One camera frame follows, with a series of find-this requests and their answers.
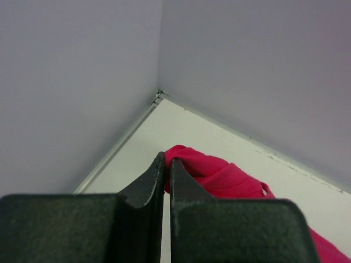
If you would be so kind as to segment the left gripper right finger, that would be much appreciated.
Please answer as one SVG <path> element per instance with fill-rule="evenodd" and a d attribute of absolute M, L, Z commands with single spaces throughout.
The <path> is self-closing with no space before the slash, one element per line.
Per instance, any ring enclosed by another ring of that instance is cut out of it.
<path fill-rule="evenodd" d="M 319 262 L 302 212 L 285 199 L 218 199 L 174 159 L 172 262 Z"/>

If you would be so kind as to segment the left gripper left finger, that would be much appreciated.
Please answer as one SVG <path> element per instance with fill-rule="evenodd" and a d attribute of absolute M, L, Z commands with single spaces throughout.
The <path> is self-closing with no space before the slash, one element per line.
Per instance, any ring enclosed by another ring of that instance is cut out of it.
<path fill-rule="evenodd" d="M 1 198 L 1 262 L 159 262 L 165 156 L 117 193 Z"/>

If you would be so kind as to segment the red t shirt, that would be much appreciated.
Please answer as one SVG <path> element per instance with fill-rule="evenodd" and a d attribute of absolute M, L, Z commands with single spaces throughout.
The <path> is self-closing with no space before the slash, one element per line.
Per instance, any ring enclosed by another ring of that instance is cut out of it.
<path fill-rule="evenodd" d="M 213 197 L 219 199 L 274 199 L 269 186 L 245 173 L 234 163 L 206 155 L 184 145 L 165 152 L 166 170 L 173 159 L 180 159 L 185 170 Z"/>

